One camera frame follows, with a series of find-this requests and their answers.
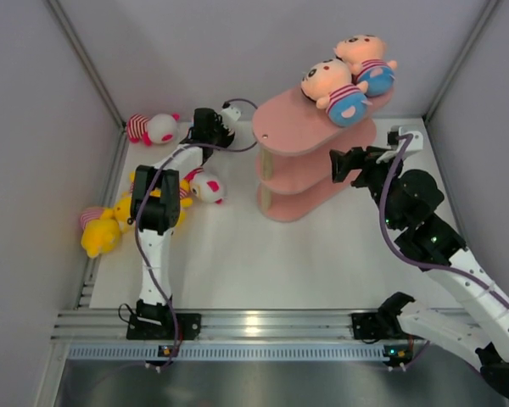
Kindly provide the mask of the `large boy plush doll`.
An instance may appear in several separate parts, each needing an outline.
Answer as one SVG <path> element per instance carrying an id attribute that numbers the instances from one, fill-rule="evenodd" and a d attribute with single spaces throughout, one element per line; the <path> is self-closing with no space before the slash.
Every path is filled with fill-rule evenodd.
<path id="1" fill-rule="evenodd" d="M 355 35 L 337 43 L 334 55 L 345 62 L 355 84 L 367 83 L 366 95 L 379 97 L 394 86 L 396 60 L 385 58 L 386 43 L 373 35 Z"/>

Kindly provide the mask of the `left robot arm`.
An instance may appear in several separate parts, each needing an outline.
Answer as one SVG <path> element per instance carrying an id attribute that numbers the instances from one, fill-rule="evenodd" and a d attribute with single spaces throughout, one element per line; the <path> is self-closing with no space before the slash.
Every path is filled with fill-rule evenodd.
<path id="1" fill-rule="evenodd" d="M 158 309 L 171 297 L 169 256 L 171 236 L 181 213 L 180 182 L 201 168 L 214 151 L 231 146 L 234 126 L 241 110 L 226 103 L 220 112 L 209 108 L 194 111 L 187 135 L 161 161 L 135 170 L 131 194 L 131 220 L 142 257 L 142 287 L 137 313 L 149 311 L 145 327 L 154 337 L 166 338 L 174 331 L 174 317 Z"/>

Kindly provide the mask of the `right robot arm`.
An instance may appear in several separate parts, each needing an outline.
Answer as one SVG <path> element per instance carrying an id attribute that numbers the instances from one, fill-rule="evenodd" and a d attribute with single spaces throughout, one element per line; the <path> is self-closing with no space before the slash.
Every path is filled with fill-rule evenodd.
<path id="1" fill-rule="evenodd" d="M 404 293 L 376 313 L 388 337 L 423 338 L 461 358 L 499 395 L 509 399 L 509 297 L 489 277 L 465 240 L 435 210 L 443 193 L 424 170 L 402 170 L 397 153 L 383 148 L 331 150 L 332 181 L 353 170 L 352 187 L 366 188 L 378 206 L 379 226 L 391 251 L 443 287 L 470 315 L 468 325 L 431 310 Z"/>

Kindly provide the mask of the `pink three-tier shelf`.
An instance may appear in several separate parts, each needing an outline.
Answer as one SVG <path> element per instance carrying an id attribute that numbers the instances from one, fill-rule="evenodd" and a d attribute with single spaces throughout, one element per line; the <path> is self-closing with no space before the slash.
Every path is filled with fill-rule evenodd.
<path id="1" fill-rule="evenodd" d="M 260 146 L 256 171 L 262 214 L 275 221 L 296 221 L 344 190 L 352 177 L 332 182 L 329 152 L 372 145 L 377 135 L 372 115 L 393 96 L 389 91 L 372 98 L 366 118 L 349 128 L 332 124 L 299 86 L 257 108 L 252 131 Z"/>

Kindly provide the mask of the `white pink plush far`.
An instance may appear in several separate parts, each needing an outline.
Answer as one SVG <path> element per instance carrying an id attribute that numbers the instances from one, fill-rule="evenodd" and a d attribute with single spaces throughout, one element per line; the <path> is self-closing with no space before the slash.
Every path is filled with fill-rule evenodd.
<path id="1" fill-rule="evenodd" d="M 179 119 L 177 113 L 156 114 L 152 117 L 134 114 L 126 122 L 126 135 L 131 143 L 141 142 L 148 147 L 166 144 L 177 138 Z"/>

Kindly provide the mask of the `white pink plush glasses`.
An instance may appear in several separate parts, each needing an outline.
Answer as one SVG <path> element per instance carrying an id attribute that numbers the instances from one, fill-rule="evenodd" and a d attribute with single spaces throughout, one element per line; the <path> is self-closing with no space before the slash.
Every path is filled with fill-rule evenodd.
<path id="1" fill-rule="evenodd" d="M 185 177 L 189 190 L 201 201 L 222 204 L 226 196 L 224 183 L 203 167 L 191 170 Z"/>

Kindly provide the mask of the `yellow plush right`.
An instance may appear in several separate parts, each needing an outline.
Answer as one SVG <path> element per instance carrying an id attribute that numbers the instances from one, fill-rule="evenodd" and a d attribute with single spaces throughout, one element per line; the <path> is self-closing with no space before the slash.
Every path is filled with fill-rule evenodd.
<path id="1" fill-rule="evenodd" d="M 180 226 L 186 218 L 186 209 L 193 205 L 193 199 L 190 195 L 190 185 L 185 179 L 179 183 L 180 212 L 176 223 L 176 227 Z"/>

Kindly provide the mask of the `yellow plush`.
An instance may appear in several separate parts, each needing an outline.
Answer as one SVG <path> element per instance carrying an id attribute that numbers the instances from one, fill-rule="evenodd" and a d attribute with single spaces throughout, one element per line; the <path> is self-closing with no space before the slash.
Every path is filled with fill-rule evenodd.
<path id="1" fill-rule="evenodd" d="M 131 218 L 131 195 L 134 187 L 135 172 L 129 174 L 130 185 L 126 191 L 120 195 L 120 199 L 113 207 L 113 219 L 118 223 L 120 231 L 126 233 L 131 230 L 131 224 L 128 220 Z"/>
<path id="2" fill-rule="evenodd" d="M 176 223 L 176 227 L 180 226 L 186 218 L 186 209 L 193 205 L 193 199 L 190 195 L 190 185 L 185 179 L 179 183 L 180 212 Z"/>

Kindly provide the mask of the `yellow plush left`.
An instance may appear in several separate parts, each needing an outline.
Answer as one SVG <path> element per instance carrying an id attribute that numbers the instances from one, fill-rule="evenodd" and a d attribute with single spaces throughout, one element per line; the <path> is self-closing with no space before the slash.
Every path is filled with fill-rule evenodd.
<path id="1" fill-rule="evenodd" d="M 134 187 L 135 172 L 129 174 L 130 185 L 126 191 L 120 195 L 120 199 L 113 207 L 113 219 L 118 223 L 120 231 L 126 233 L 131 230 L 131 224 L 128 220 L 131 218 L 131 195 Z"/>

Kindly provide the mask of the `yellow plush corner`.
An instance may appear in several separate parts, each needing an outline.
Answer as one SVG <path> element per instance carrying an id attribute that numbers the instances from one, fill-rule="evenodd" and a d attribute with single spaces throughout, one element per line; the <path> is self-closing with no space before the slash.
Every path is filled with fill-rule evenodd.
<path id="1" fill-rule="evenodd" d="M 119 223 L 111 208 L 91 207 L 80 215 L 81 246 L 87 257 L 96 259 L 114 250 L 121 240 Z"/>

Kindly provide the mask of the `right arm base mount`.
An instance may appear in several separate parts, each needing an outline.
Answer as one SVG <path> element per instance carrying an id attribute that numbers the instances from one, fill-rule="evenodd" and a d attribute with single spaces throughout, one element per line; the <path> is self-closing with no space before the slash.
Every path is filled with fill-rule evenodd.
<path id="1" fill-rule="evenodd" d="M 403 314 L 403 309 L 414 301 L 412 296 L 397 292 L 383 301 L 373 312 L 353 313 L 351 321 L 354 339 L 366 344 L 377 343 L 381 340 L 404 339 L 411 347 L 416 337 L 401 328 L 398 317 Z"/>

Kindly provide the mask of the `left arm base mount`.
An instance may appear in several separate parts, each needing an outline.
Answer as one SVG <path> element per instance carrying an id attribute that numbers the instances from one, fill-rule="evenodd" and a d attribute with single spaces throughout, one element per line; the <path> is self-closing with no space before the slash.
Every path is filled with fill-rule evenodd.
<path id="1" fill-rule="evenodd" d="M 201 331 L 202 315 L 196 313 L 179 313 L 178 339 L 194 340 Z M 149 340 L 173 340 L 175 338 L 175 327 L 170 315 L 165 316 L 165 321 L 155 321 L 131 315 L 126 331 L 128 340 L 149 341 Z"/>

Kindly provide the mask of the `aluminium mounting rail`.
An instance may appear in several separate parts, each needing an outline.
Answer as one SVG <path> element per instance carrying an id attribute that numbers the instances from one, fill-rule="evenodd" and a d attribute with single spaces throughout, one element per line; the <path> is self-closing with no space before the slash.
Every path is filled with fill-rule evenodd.
<path id="1" fill-rule="evenodd" d="M 349 341 L 356 309 L 200 310 L 200 342 L 306 340 Z M 55 342 L 118 342 L 126 339 L 124 310 L 78 309 L 59 312 L 51 332 Z"/>

